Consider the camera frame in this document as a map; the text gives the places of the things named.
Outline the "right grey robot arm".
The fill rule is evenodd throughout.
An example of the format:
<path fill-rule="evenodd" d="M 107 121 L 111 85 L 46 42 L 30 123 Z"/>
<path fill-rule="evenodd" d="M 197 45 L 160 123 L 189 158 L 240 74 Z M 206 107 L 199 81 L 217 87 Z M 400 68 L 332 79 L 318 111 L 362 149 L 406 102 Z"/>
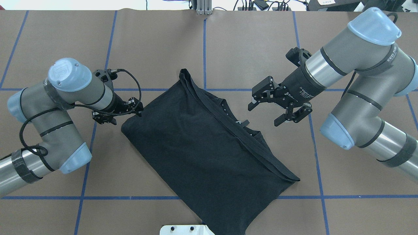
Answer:
<path fill-rule="evenodd" d="M 343 149 L 364 149 L 385 166 L 417 181 L 417 140 L 378 115 L 393 97 L 417 88 L 417 63 L 396 44 L 401 30 L 397 13 L 371 7 L 320 50 L 290 49 L 286 58 L 297 68 L 281 83 L 267 76 L 252 88 L 251 111 L 263 102 L 285 113 L 274 121 L 299 122 L 312 112 L 310 100 L 348 73 L 357 74 L 320 132 Z"/>

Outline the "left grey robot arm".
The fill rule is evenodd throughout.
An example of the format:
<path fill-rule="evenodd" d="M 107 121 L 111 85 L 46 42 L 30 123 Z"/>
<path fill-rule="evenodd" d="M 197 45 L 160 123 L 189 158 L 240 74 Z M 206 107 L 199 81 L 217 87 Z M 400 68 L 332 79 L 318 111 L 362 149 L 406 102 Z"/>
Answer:
<path fill-rule="evenodd" d="M 74 58 L 61 58 L 38 84 L 12 95 L 8 110 L 22 127 L 22 148 L 1 158 L 1 197 L 35 183 L 55 170 L 71 173 L 92 159 L 68 110 L 84 107 L 92 119 L 116 125 L 116 116 L 141 116 L 141 98 L 124 101 L 113 88 L 113 80 L 125 69 L 91 72 Z"/>

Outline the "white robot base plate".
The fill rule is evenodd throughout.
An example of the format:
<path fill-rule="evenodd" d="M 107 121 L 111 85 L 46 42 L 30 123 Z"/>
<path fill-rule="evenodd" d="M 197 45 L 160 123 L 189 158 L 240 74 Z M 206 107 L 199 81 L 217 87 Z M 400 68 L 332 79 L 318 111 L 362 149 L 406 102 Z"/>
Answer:
<path fill-rule="evenodd" d="M 214 235 L 207 225 L 165 225 L 160 235 Z"/>

